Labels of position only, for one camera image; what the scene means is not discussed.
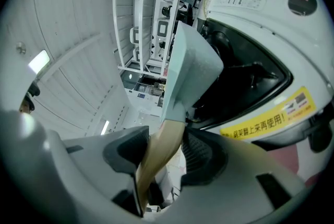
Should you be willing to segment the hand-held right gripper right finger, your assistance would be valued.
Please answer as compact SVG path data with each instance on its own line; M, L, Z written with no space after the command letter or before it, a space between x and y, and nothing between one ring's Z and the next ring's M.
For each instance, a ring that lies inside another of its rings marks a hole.
M187 128L186 173L156 224L277 224L305 199L304 182L262 148Z

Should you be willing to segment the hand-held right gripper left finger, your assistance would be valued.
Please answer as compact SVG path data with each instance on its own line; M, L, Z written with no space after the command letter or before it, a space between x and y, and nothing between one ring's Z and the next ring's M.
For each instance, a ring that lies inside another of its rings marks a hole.
M101 136L68 139L71 160L107 200L142 217L136 172L149 142L149 127L137 126Z

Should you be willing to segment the black framed glass door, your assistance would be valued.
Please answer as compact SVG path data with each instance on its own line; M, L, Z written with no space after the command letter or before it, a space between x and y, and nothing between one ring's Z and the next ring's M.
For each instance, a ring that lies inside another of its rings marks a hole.
M128 70L123 70L121 80L124 88L145 93L149 93L155 83L166 83L166 79L164 78L156 78L154 76L131 72Z

